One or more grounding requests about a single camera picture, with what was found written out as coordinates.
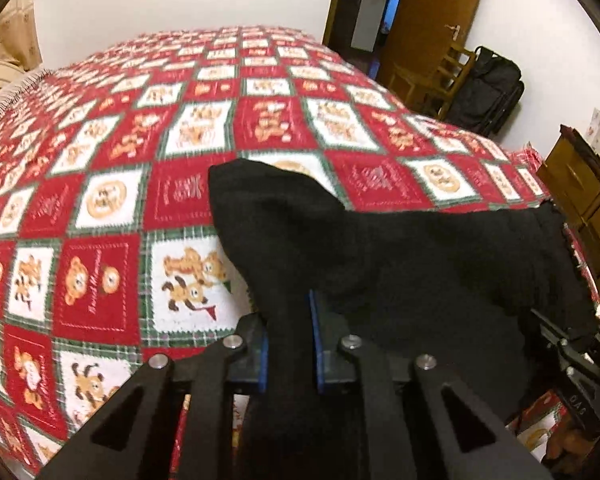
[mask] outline black cloth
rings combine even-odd
[[[267,323],[266,408],[254,433],[271,453],[302,457],[299,443],[319,442],[333,424],[315,393],[311,289],[328,295],[353,333],[455,368],[503,420],[534,374],[529,308],[583,346],[596,332],[564,217],[550,202],[468,214],[360,213],[307,176],[247,160],[211,167],[209,187],[224,251]]]

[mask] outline silver screw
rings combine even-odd
[[[433,370],[438,365],[438,361],[433,355],[423,354],[416,357],[416,366],[423,370]]]
[[[156,354],[149,357],[149,366],[156,370],[161,370],[169,364],[169,358],[165,354]]]
[[[237,334],[228,335],[227,337],[222,339],[222,344],[227,348],[230,348],[231,350],[240,348],[243,342],[243,339]]]
[[[349,334],[340,340],[340,344],[346,349],[355,350],[356,348],[360,348],[362,346],[362,339],[360,339],[357,335]]]

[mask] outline wooden cabinet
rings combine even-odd
[[[560,139],[538,177],[576,228],[600,294],[600,158],[580,134],[560,127]]]

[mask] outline beige curtain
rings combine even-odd
[[[42,62],[33,0],[10,0],[0,13],[0,59],[24,70]]]

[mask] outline red checkered bedspread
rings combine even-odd
[[[0,449],[26,469],[149,356],[195,354],[250,310],[208,204],[208,167],[235,157],[357,210],[548,197],[517,155],[297,30],[145,35],[59,70],[0,121]]]

